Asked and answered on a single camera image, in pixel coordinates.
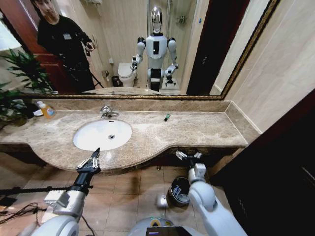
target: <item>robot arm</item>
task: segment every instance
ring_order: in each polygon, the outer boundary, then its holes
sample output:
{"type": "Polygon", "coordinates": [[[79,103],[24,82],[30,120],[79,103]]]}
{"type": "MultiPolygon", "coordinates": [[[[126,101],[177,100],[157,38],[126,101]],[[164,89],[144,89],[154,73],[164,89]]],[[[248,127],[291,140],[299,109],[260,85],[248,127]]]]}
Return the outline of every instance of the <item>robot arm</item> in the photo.
{"type": "Polygon", "coordinates": [[[89,193],[93,175],[100,172],[99,148],[90,158],[81,162],[76,170],[78,177],[67,192],[50,191],[44,202],[53,207],[56,215],[38,228],[32,236],[77,236],[78,222],[82,216],[84,199],[89,193]]]}
{"type": "Polygon", "coordinates": [[[246,236],[247,234],[232,213],[225,209],[217,199],[213,187],[205,182],[206,167],[204,164],[196,163],[201,157],[201,153],[187,156],[178,151],[176,156],[189,163],[190,188],[188,196],[193,207],[200,213],[208,235],[246,236]]]}
{"type": "Polygon", "coordinates": [[[132,70],[138,69],[138,65],[142,62],[143,60],[143,52],[146,47],[146,41],[144,38],[138,38],[138,43],[137,43],[137,55],[135,57],[132,57],[132,70]]]}
{"type": "Polygon", "coordinates": [[[165,75],[169,82],[172,81],[172,74],[174,74],[175,70],[178,69],[178,64],[176,63],[176,41],[174,38],[170,38],[168,40],[168,50],[172,59],[172,65],[170,65],[166,71],[165,75]]]}
{"type": "Polygon", "coordinates": [[[211,185],[202,181],[193,183],[189,189],[189,199],[200,213],[208,235],[247,235],[232,213],[222,206],[211,185]]]}

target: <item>black shirt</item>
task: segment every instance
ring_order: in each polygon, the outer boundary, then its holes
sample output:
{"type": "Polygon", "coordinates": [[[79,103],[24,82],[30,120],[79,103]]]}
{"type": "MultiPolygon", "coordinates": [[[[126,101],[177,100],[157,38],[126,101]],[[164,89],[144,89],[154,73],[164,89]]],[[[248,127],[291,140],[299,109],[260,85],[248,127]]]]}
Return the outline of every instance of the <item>black shirt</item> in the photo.
{"type": "Polygon", "coordinates": [[[82,43],[91,42],[89,37],[70,18],[60,16],[55,25],[41,20],[38,25],[37,42],[47,51],[60,56],[62,55],[66,66],[77,68],[89,68],[82,43]]]}

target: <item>gold mirror frame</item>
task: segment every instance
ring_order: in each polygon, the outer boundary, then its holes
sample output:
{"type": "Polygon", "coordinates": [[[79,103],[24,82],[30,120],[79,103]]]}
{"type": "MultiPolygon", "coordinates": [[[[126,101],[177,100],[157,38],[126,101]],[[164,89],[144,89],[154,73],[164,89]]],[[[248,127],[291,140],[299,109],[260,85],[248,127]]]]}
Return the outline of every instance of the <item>gold mirror frame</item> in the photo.
{"type": "Polygon", "coordinates": [[[265,29],[269,19],[281,0],[270,0],[256,28],[254,29],[245,49],[236,63],[220,96],[190,96],[190,95],[83,95],[83,94],[22,94],[20,98],[35,99],[163,99],[163,100],[224,100],[238,74],[250,56],[256,42],[265,29]]]}

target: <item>beige marble vanity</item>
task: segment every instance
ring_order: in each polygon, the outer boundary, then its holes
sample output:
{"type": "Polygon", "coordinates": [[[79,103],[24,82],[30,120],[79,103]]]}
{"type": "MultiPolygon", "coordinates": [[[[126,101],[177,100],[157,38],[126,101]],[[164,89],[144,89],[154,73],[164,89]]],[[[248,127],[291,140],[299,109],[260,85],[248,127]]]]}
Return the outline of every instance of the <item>beige marble vanity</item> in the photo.
{"type": "MultiPolygon", "coordinates": [[[[175,147],[245,148],[248,142],[222,108],[215,111],[117,111],[111,118],[128,123],[132,136],[123,146],[100,152],[103,172],[137,168],[165,150],[175,147]],[[166,114],[170,119],[165,122],[166,114]]],[[[74,133],[83,125],[101,120],[99,111],[57,110],[56,116],[33,118],[33,124],[11,134],[0,132],[0,144],[28,144],[45,162],[74,171],[91,151],[73,144],[74,133]]]]}

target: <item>white sink basin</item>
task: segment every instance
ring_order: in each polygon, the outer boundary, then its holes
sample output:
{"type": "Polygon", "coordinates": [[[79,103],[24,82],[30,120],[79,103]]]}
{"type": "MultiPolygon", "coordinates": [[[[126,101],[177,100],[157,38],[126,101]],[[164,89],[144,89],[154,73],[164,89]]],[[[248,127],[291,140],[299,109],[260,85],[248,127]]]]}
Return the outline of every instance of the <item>white sink basin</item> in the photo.
{"type": "Polygon", "coordinates": [[[77,148],[87,151],[111,150],[124,145],[130,139],[129,124],[119,120],[99,120],[81,127],[73,138],[77,148]]]}

